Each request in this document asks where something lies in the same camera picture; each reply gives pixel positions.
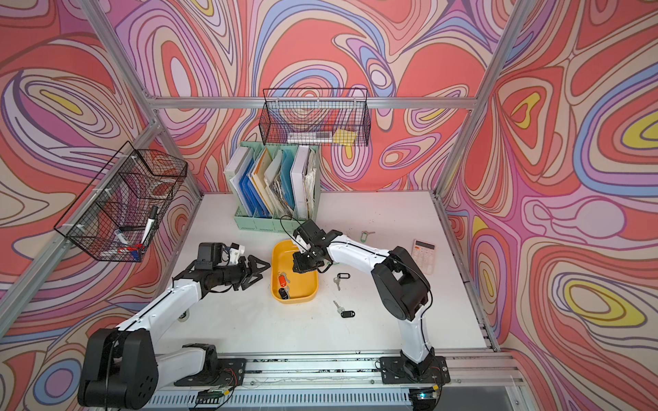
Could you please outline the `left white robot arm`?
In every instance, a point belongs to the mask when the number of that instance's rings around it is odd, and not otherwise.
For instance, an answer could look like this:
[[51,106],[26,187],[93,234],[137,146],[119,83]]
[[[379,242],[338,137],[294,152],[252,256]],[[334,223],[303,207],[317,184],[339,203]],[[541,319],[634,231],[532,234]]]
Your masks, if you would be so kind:
[[156,354],[155,345],[207,295],[248,289],[270,267],[252,255],[227,263],[215,257],[192,261],[139,313],[89,337],[77,402],[89,408],[137,410],[157,390],[179,381],[236,387],[236,372],[223,366],[214,345],[187,344],[169,354]]

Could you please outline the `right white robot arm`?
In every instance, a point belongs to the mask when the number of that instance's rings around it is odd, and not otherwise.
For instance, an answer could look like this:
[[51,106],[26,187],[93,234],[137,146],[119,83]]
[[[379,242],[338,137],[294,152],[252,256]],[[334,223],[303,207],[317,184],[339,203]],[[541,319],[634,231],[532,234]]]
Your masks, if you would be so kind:
[[325,232],[312,220],[295,229],[291,238],[298,247],[293,254],[296,273],[325,272],[338,263],[372,277],[382,305],[398,321],[401,335],[400,355],[379,359],[383,383],[442,387],[450,382],[445,359],[435,355],[423,322],[434,302],[430,283],[405,248],[372,248],[340,231]]

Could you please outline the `yellow storage tray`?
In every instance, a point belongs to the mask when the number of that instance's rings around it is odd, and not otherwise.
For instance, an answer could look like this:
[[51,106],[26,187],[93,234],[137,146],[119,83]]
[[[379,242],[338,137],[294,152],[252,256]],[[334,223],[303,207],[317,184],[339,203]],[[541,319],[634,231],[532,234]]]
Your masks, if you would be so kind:
[[[272,250],[271,283],[272,297],[282,304],[299,304],[312,301],[319,289],[318,272],[299,274],[293,272],[293,254],[298,251],[296,244],[291,240],[279,242]],[[289,300],[279,297],[278,275],[284,273],[289,285],[286,288],[290,295]]]

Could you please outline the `light green tag key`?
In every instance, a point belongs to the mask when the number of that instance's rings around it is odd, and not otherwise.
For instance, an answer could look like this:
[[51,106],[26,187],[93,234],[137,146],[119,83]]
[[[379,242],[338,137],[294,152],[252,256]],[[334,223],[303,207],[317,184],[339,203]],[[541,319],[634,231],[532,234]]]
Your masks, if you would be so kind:
[[366,243],[368,241],[368,237],[375,234],[374,231],[363,231],[361,233],[360,241],[361,243]]

